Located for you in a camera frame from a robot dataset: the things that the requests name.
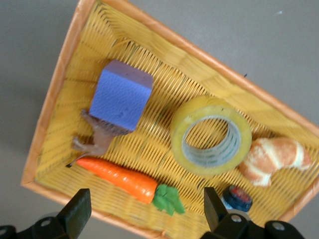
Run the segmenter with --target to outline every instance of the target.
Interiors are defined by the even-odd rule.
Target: yellow woven basket
[[[177,187],[184,215],[170,217],[77,165],[65,167],[80,154],[72,149],[72,138],[92,140],[92,129],[80,111],[89,109],[101,71],[112,59],[150,73],[154,85],[137,130],[115,138],[104,158]],[[280,170],[266,189],[252,186],[237,169],[210,178],[186,171],[171,151],[170,121],[182,103],[199,95],[216,96],[232,105],[249,122],[253,139],[287,136],[298,140],[312,156],[311,168]],[[202,123],[198,130],[209,124]],[[255,223],[287,221],[319,190],[318,154],[319,128],[135,6],[124,0],[80,0],[22,184],[63,204],[78,189],[90,188],[93,215],[101,220],[148,238],[197,239],[209,230],[203,211],[204,187],[215,187],[221,194],[229,184],[236,184],[254,199],[249,216]]]

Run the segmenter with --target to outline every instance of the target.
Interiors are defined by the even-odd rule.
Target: yellow packing tape
[[[188,132],[208,119],[227,122],[224,139],[207,149],[189,145],[186,142]],[[247,155],[252,141],[250,127],[243,116],[225,101],[209,96],[200,96],[182,104],[173,115],[170,134],[176,161],[188,171],[205,176],[234,169]]]

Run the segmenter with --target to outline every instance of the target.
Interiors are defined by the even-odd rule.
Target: blue foam cube
[[[102,71],[90,115],[134,131],[152,92],[151,75],[117,60]]]

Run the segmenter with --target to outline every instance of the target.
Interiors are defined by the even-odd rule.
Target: dark blue lid
[[[224,200],[234,209],[244,212],[249,211],[253,205],[253,200],[243,189],[231,185],[223,192]]]

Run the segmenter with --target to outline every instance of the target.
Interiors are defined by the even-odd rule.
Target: gray background
[[[132,0],[319,124],[319,1]],[[21,231],[62,206],[20,187],[36,122],[77,1],[0,2],[0,225]],[[319,197],[292,221],[318,238]],[[90,219],[80,238],[139,238]]]

